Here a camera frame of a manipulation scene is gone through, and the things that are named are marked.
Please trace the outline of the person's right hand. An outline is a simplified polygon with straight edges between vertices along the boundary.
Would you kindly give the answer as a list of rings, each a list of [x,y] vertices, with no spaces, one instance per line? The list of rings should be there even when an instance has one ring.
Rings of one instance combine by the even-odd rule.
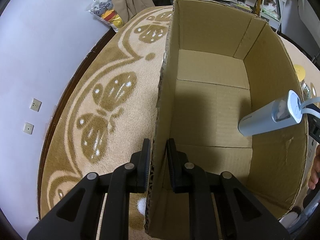
[[[311,190],[314,190],[318,181],[319,181],[319,173],[320,173],[320,145],[316,148],[315,158],[313,160],[313,166],[310,173],[310,178],[308,181],[308,187]]]

